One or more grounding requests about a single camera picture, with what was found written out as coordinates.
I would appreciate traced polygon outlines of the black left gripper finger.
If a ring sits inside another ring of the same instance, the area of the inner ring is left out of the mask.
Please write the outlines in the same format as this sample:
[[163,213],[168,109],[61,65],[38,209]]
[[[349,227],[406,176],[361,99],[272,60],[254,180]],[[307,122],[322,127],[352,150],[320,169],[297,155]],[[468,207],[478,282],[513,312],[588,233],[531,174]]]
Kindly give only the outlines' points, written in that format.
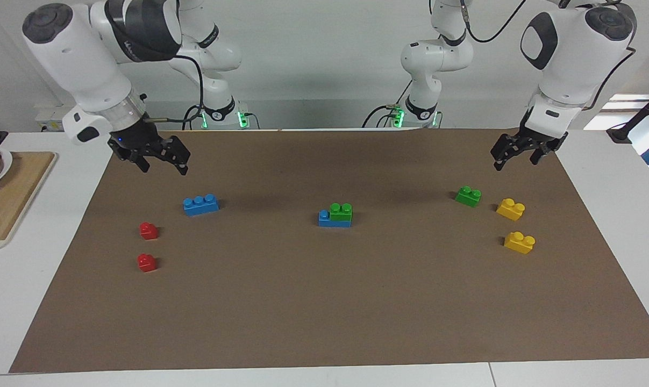
[[494,158],[494,168],[496,171],[501,171],[506,162],[512,157],[521,154],[520,145],[518,144],[520,138],[517,135],[501,134],[496,143],[491,148],[490,154]]
[[531,164],[537,165],[547,154],[556,152],[567,139],[568,135],[564,134],[560,139],[548,139],[547,141],[536,141],[536,148],[531,154]]

